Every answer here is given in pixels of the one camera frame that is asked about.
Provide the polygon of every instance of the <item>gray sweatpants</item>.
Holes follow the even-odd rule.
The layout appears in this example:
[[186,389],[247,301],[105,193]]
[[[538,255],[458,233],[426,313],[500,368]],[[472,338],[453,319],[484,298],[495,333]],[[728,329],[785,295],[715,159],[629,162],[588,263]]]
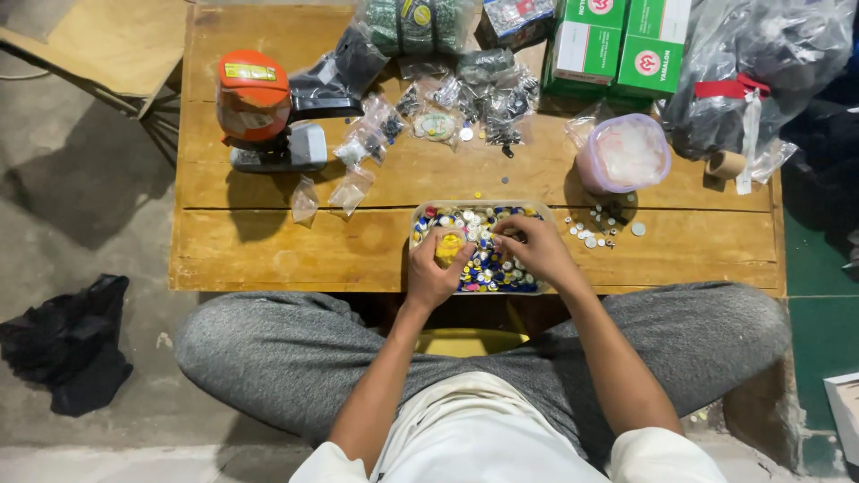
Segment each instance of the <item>gray sweatpants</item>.
[[[681,416],[765,369],[789,345],[781,306],[743,284],[671,285],[607,297],[603,304]],[[179,367],[204,391],[315,447],[384,339],[364,328],[346,302],[269,291],[200,305],[174,342]],[[610,451],[614,438],[570,321],[486,357],[415,354],[402,401],[473,370],[513,385],[591,462],[601,464]]]

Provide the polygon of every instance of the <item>cable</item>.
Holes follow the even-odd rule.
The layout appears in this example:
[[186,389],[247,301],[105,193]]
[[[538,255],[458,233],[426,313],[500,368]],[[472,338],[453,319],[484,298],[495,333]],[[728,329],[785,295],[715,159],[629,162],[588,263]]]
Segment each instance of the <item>cable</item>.
[[41,72],[36,72],[35,74],[26,74],[24,76],[0,76],[0,81],[26,81],[29,79],[47,76],[50,73],[51,72],[47,70],[42,70]]

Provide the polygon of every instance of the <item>button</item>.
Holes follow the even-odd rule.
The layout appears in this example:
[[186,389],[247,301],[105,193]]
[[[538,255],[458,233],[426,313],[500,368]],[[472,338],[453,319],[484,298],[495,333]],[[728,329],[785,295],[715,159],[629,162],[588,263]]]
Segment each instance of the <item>button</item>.
[[647,231],[647,229],[644,227],[644,223],[641,223],[641,222],[633,223],[631,229],[632,229],[632,234],[635,236],[644,235],[644,232]]

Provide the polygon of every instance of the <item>red ribbon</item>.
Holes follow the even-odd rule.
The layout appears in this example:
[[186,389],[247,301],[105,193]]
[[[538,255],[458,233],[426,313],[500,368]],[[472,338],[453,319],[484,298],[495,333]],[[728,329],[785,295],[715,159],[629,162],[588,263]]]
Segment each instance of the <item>red ribbon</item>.
[[737,74],[736,79],[714,81],[709,83],[695,83],[696,97],[716,97],[724,95],[734,99],[746,99],[746,94],[758,89],[761,100],[770,96],[770,88],[762,83],[754,82],[746,74]]

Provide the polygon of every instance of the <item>white shirt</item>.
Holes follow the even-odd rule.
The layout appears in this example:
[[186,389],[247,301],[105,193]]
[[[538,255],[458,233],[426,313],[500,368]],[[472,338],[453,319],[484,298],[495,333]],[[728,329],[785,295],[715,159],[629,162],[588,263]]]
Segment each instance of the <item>white shirt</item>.
[[[522,394],[485,372],[449,377],[402,407],[369,481],[607,483]],[[726,483],[688,439],[662,428],[626,432],[612,448],[614,483]],[[290,483],[367,483],[363,462],[323,443]]]

